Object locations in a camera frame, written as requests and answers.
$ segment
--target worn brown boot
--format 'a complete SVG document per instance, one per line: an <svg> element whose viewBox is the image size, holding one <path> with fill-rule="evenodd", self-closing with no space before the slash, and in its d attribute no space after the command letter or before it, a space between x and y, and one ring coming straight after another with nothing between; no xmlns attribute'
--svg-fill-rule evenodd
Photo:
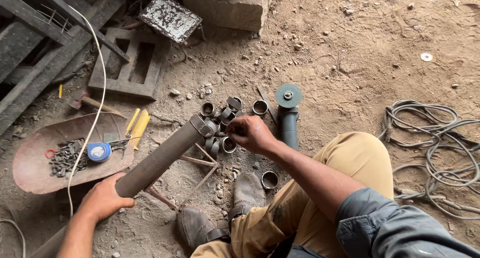
<svg viewBox="0 0 480 258"><path fill-rule="evenodd" d="M177 226L183 240L194 251L198 246L215 239L230 243L230 236L215 225L203 210L193 206L186 206L177 213Z"/></svg>
<svg viewBox="0 0 480 258"><path fill-rule="evenodd" d="M260 180L252 172L238 175L234 185L233 205L228 213L228 220L245 215L253 207L265 206L265 191Z"/></svg>

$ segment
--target blue tape measure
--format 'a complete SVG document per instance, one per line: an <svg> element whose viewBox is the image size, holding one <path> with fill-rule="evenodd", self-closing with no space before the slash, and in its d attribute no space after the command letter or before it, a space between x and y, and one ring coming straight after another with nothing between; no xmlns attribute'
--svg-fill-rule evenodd
<svg viewBox="0 0 480 258"><path fill-rule="evenodd" d="M112 155L109 143L89 143L87 150L88 157L95 162L104 162Z"/></svg>

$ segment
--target khaki pants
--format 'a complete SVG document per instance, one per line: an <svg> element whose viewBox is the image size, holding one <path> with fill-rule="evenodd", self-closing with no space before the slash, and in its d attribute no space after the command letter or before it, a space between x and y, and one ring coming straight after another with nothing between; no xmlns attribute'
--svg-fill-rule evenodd
<svg viewBox="0 0 480 258"><path fill-rule="evenodd" d="M393 176L387 149L368 133L334 138L313 157L393 199ZM231 243L219 240L199 246L192 257L266 257L295 231L294 243L328 258L345 257L334 224L291 180L266 207L252 208L232 221Z"/></svg>

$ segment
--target white wire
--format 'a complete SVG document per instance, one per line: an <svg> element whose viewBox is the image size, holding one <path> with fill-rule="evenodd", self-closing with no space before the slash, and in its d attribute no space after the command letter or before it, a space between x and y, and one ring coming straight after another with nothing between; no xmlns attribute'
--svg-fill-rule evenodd
<svg viewBox="0 0 480 258"><path fill-rule="evenodd" d="M87 23L88 27L90 28L90 31L92 31L93 39L95 39L96 48L98 49L98 54L99 54L100 61L102 62L102 67L103 67L103 95L102 95L102 101L100 102L100 107L98 108L98 112L96 113L95 120L93 121L92 128L90 129L90 132L88 132L88 136L85 139L85 143L81 147L80 153L78 154L78 157L77 157L77 160L75 161L73 169L71 169L70 178L68 179L67 192L68 192L68 201L70 202L70 218L71 218L74 215L74 205L72 203L72 197L70 196L70 185L72 183L72 178L74 177L75 169L77 168L78 162L80 161L80 158L82 157L82 154L84 153L85 147L87 146L88 140L90 139L90 135L92 135L93 129L95 128L95 125L97 124L97 120L99 119L98 116L100 115L100 112L102 111L103 100L105 99L105 87L107 87L107 73L105 72L105 63L103 62L103 56L102 56L102 51L100 50L100 44L99 44L99 41L97 40L97 36L95 35L95 31L93 31L92 25L77 10L75 10L71 6L69 6L69 7L71 9L73 9L77 14L79 14L83 18L83 20Z"/></svg>
<svg viewBox="0 0 480 258"><path fill-rule="evenodd" d="M20 235L21 235L21 245L22 245L22 249L23 249L22 257L25 258L26 253L27 253L27 247L25 246L25 237L24 237L24 234L22 233L22 231L20 230L20 228L18 227L17 223L15 221L9 220L9 219L2 219L2 220L0 220L0 222L8 222L8 223L12 224L13 226L15 226L15 229L17 229L17 231L20 233Z"/></svg>

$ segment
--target concrete block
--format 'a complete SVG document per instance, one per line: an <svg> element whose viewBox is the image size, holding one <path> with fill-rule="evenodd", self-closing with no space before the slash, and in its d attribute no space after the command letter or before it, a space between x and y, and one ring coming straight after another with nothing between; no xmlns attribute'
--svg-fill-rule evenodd
<svg viewBox="0 0 480 258"><path fill-rule="evenodd" d="M271 0L183 0L186 8L215 26L257 32Z"/></svg>
<svg viewBox="0 0 480 258"><path fill-rule="evenodd" d="M128 64L121 64L115 54L105 45L102 46L106 89L156 100L157 86L165 72L171 41L159 34L117 28L108 28L106 38L116 43L120 49L126 50L130 58ZM103 68L99 59L93 68L88 87L103 89Z"/></svg>

